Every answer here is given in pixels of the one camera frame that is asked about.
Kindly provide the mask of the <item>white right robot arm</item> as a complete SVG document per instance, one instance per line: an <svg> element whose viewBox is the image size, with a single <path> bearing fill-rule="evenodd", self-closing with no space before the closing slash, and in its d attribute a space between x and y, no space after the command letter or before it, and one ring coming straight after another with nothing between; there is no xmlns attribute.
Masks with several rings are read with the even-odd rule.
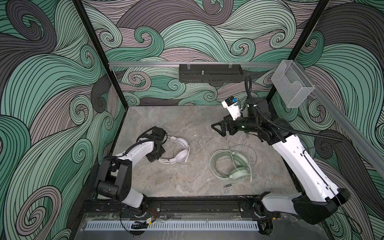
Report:
<svg viewBox="0 0 384 240"><path fill-rule="evenodd" d="M226 116L211 127L223 137L233 136L239 131L254 134L272 146L293 171L304 191L296 194L262 194L259 199L262 213L291 214L315 225L347 203L351 193L338 187L326 176L302 145L298 135L283 124L285 121L282 119L267 123L258 117L238 117L233 120L231 116Z"/></svg>

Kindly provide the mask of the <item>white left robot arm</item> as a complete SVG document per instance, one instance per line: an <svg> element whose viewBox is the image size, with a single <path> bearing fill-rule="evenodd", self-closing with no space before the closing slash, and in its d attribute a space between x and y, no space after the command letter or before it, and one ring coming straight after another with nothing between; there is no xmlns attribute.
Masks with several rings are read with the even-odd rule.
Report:
<svg viewBox="0 0 384 240"><path fill-rule="evenodd" d="M154 126L141 134L136 143L123 153L106 156L96 178L96 193L144 213L147 197L132 188L133 167L143 158L151 163L158 160L165 153L163 144L167 136L164 129Z"/></svg>

